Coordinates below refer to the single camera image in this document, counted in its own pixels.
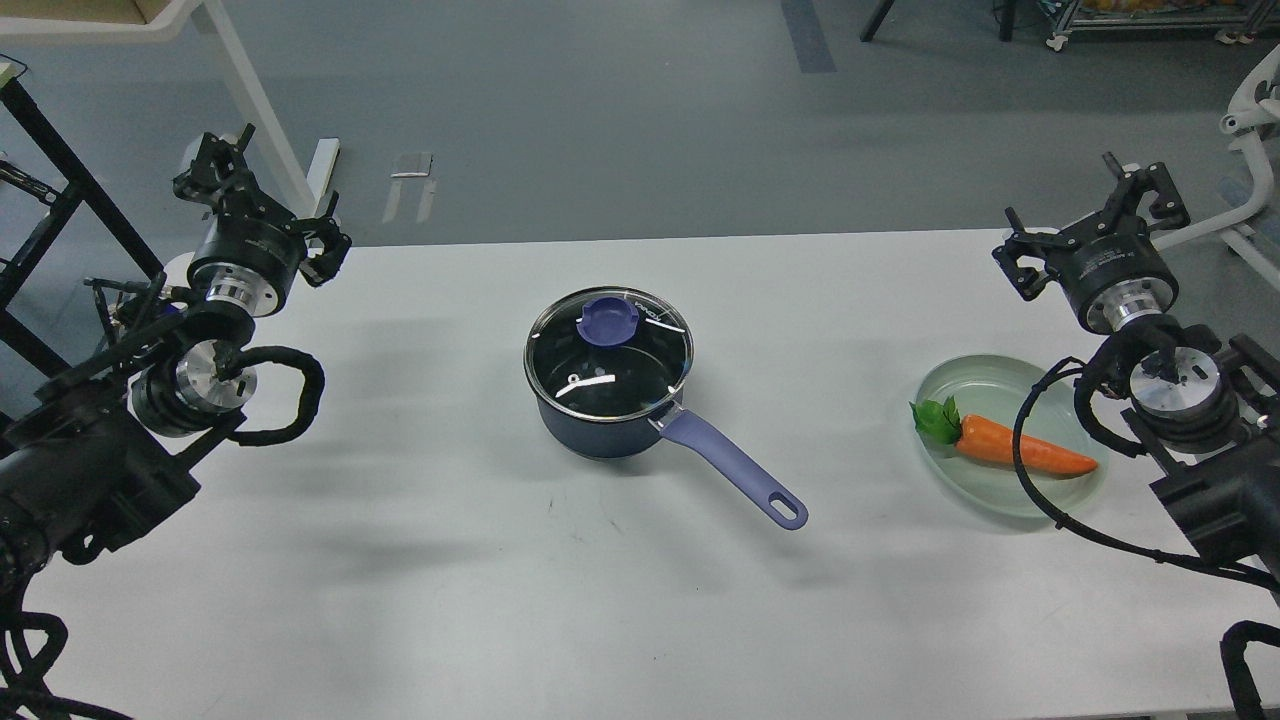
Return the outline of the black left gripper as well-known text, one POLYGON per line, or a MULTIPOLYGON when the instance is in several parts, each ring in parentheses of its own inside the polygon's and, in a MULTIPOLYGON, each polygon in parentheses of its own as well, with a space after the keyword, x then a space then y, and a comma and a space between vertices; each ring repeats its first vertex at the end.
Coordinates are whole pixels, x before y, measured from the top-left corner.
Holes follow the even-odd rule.
POLYGON ((314 288, 335 279, 352 238, 335 217, 338 196, 326 197, 319 217, 298 219, 257 191, 244 159, 255 131, 246 124, 234 138, 205 132, 188 146, 172 191, 212 211, 187 270, 189 287, 209 299, 236 300, 251 316, 270 316, 285 306, 298 269, 314 288), (305 241, 317 241, 320 252, 305 258, 305 241))

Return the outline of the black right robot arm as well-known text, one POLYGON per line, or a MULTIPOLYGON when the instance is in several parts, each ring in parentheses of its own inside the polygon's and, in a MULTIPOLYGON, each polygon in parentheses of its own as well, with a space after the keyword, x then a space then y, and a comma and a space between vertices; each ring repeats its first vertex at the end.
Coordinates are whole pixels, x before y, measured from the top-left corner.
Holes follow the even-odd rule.
POLYGON ((1055 231, 1029 231, 1006 210, 1009 237, 992 252, 1024 300, 1060 284, 1079 325, 1103 337, 1085 361, 1066 357, 1018 410, 1010 450, 1030 501, 1053 524, 1103 547, 1277 593, 1277 359, 1245 334, 1221 341, 1172 315, 1178 282, 1151 236, 1190 218, 1162 163, 1123 165, 1098 211, 1055 231), (1078 521, 1030 482, 1023 427, 1039 396, 1073 379, 1076 419, 1096 442, 1152 459, 1151 491, 1192 553, 1146 548, 1078 521))

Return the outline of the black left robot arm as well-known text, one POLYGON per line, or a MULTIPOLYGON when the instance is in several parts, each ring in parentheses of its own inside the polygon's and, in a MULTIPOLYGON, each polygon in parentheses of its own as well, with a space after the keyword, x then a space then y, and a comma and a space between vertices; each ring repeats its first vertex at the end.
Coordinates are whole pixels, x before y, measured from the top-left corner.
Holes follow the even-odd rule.
POLYGON ((206 133, 173 182, 174 195, 205 205, 212 222, 186 283, 170 284, 164 272, 118 283, 127 301, 101 310, 104 348, 42 386, 41 405, 4 433, 5 719, 116 716, 46 684, 68 629, 23 601, 55 555, 83 566, 147 536, 197 495, 193 466, 221 442, 288 443, 317 415, 320 361, 251 340, 296 279, 332 281, 352 242, 334 217, 335 193, 320 215, 301 218, 260 187, 244 158, 253 132, 206 133))

